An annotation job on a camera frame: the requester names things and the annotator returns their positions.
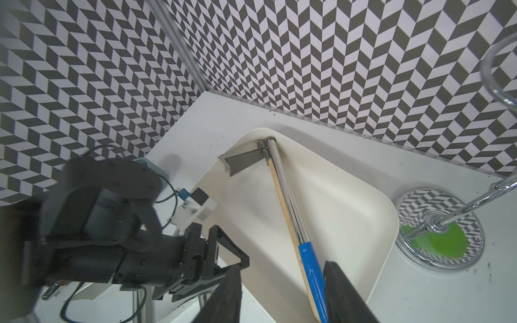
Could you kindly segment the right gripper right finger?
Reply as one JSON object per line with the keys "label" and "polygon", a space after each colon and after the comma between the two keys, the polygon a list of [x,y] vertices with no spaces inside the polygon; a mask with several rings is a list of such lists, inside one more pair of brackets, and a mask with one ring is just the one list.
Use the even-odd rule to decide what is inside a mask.
{"label": "right gripper right finger", "polygon": [[379,323],[336,262],[327,261],[323,275],[328,322]]}

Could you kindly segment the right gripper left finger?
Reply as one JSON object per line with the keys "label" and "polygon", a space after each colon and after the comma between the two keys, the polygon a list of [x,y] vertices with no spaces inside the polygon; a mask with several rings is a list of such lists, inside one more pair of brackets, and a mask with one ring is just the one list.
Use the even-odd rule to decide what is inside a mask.
{"label": "right gripper left finger", "polygon": [[192,323],[240,321],[242,281],[240,269],[231,266]]}

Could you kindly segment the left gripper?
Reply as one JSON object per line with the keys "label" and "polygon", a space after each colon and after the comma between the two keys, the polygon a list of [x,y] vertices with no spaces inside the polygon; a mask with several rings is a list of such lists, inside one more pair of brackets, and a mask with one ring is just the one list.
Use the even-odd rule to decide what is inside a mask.
{"label": "left gripper", "polygon": [[[231,269],[250,266],[250,257],[219,226],[209,230],[202,258],[202,225],[192,223],[182,236],[163,236],[149,252],[126,252],[117,267],[113,283],[118,285],[154,286],[152,300],[166,294],[172,301],[187,300],[211,288]],[[238,260],[231,265],[221,254]],[[201,275],[198,266],[202,262]]]}

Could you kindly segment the wooden handle hoe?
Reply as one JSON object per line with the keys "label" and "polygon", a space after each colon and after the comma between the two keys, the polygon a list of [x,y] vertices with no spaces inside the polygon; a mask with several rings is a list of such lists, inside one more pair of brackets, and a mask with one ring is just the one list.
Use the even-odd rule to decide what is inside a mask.
{"label": "wooden handle hoe", "polygon": [[243,218],[236,220],[235,227],[252,253],[244,285],[276,322],[319,322],[267,164],[266,138],[219,157],[243,206]]}

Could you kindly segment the blue handle hoe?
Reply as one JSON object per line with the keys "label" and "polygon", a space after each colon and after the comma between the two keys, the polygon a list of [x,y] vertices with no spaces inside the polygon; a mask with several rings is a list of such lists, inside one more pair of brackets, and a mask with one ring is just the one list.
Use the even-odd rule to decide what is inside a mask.
{"label": "blue handle hoe", "polygon": [[265,147],[268,155],[267,164],[295,248],[297,262],[300,266],[312,311],[319,322],[328,322],[323,270],[314,246],[308,237],[296,199],[285,175],[284,163],[276,139],[274,137],[266,138]]}

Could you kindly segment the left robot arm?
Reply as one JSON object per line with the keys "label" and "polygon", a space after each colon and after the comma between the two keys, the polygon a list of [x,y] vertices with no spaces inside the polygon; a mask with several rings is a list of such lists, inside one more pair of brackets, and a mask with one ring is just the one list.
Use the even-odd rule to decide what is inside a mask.
{"label": "left robot arm", "polygon": [[29,315],[43,287],[111,283],[145,300],[211,297],[196,322],[238,322],[244,253],[219,226],[163,233],[162,179],[121,158],[69,160],[47,192],[1,208],[1,321]]}

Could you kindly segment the cream storage box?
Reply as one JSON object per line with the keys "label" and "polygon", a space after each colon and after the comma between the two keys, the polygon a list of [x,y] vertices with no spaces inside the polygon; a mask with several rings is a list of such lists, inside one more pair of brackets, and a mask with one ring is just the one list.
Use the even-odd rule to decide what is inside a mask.
{"label": "cream storage box", "polygon": [[[378,189],[291,136],[258,128],[245,133],[236,146],[269,136],[277,140],[285,174],[320,264],[336,262],[362,299],[368,301],[398,234],[399,220],[393,203]],[[243,206],[234,185],[221,161],[216,161],[197,183],[218,204],[201,221],[203,231],[215,225],[221,227],[250,257],[249,268],[241,273],[244,285],[252,253],[235,227],[236,220],[243,218]],[[262,307],[255,297],[253,300]]]}

